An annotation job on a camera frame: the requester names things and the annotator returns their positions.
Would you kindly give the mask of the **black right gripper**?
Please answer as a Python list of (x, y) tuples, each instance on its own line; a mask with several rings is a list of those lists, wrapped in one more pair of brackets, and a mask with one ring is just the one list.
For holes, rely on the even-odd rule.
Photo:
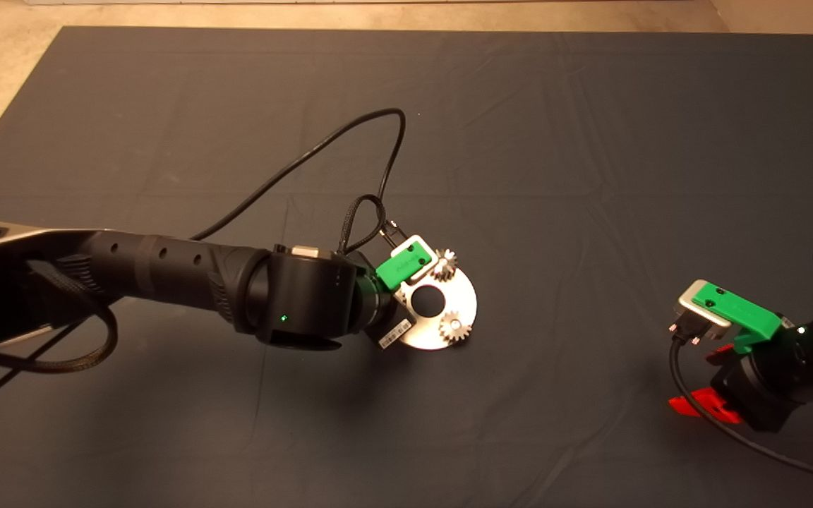
[[(811, 402), (807, 353), (800, 345), (766, 345), (739, 354), (733, 344), (724, 344), (707, 354), (706, 362), (718, 369), (713, 389), (689, 395), (722, 423), (743, 421), (757, 432), (778, 432), (796, 409)], [(685, 396), (670, 398), (669, 407), (682, 416), (701, 418)]]

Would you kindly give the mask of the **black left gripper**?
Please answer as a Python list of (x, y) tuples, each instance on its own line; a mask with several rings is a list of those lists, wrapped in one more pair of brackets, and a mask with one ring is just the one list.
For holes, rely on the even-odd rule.
[(387, 349), (399, 341), (416, 324), (416, 316), (394, 297), (380, 313), (377, 321), (366, 328), (366, 337), (380, 349)]

